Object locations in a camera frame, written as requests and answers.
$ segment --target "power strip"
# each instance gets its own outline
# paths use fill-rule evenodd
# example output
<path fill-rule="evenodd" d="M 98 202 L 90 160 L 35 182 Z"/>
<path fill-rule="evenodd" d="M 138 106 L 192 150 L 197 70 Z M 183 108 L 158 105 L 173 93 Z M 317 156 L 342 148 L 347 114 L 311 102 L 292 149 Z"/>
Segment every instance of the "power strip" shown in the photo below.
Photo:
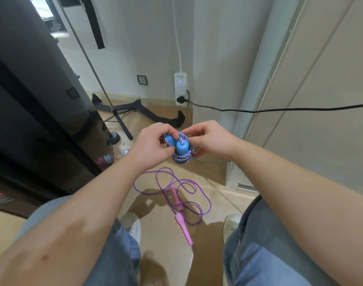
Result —
<path fill-rule="evenodd" d="M 187 96 L 187 88 L 188 88 L 188 80 L 187 80 L 187 73 L 175 73 L 175 101 L 176 105 L 186 106 L 187 103 L 180 103 L 177 99 L 180 96 L 186 97 Z"/>

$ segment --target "blue denim jeans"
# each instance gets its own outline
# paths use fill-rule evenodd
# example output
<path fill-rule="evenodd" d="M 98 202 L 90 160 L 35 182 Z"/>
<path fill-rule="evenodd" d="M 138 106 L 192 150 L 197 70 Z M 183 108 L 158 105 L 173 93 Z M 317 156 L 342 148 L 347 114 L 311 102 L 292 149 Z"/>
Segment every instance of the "blue denim jeans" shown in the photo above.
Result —
<path fill-rule="evenodd" d="M 16 240 L 69 198 L 70 196 L 61 197 L 38 208 L 24 223 Z M 138 285 L 136 276 L 140 269 L 139 263 L 140 249 L 137 241 L 116 219 L 84 286 Z"/>
<path fill-rule="evenodd" d="M 16 239 L 68 198 L 53 200 L 37 209 Z M 84 285 L 137 285 L 139 261 L 138 243 L 116 220 Z M 229 236 L 223 265 L 230 286 L 338 285 L 299 248 L 260 196 L 246 209 L 239 227 Z"/>

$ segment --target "pink jump rope handle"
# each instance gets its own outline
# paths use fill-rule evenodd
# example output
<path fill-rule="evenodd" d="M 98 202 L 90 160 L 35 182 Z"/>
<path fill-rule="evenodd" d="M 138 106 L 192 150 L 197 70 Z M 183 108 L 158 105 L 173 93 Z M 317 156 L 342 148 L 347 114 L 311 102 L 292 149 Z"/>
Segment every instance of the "pink jump rope handle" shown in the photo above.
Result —
<path fill-rule="evenodd" d="M 183 203 L 179 200 L 179 197 L 178 197 L 178 195 L 176 193 L 176 189 L 175 189 L 175 187 L 173 185 L 171 186 L 171 191 L 174 194 L 175 204 L 178 205 L 178 207 L 177 207 L 178 212 L 180 212 L 181 210 L 183 210 Z"/>
<path fill-rule="evenodd" d="M 193 242 L 192 242 L 191 236 L 188 233 L 187 227 L 185 226 L 184 218 L 183 218 L 182 214 L 177 213 L 175 215 L 175 219 L 176 219 L 176 222 L 180 225 L 180 227 L 184 233 L 184 236 L 187 239 L 188 245 L 192 246 Z"/>

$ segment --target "person's left hand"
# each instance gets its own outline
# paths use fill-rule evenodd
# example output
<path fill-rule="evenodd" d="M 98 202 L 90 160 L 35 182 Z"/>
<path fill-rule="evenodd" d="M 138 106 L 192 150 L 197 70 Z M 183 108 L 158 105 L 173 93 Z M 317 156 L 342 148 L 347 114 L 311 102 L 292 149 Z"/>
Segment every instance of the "person's left hand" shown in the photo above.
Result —
<path fill-rule="evenodd" d="M 129 150 L 127 157 L 134 159 L 142 171 L 149 170 L 175 153 L 175 147 L 161 147 L 163 135 L 169 133 L 174 139 L 179 139 L 179 134 L 169 124 L 158 122 L 142 129 L 135 144 Z"/>

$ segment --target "person's right hand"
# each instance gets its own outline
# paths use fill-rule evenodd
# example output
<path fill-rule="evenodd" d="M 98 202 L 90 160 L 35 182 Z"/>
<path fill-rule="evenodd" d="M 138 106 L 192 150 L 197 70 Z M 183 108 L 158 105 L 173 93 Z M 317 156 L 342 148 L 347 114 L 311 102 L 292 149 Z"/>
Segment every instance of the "person's right hand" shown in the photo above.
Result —
<path fill-rule="evenodd" d="M 213 153 L 226 160 L 232 160 L 234 146 L 240 140 L 214 120 L 195 124 L 184 129 L 182 133 L 189 136 L 190 145 L 201 148 L 194 157 Z"/>

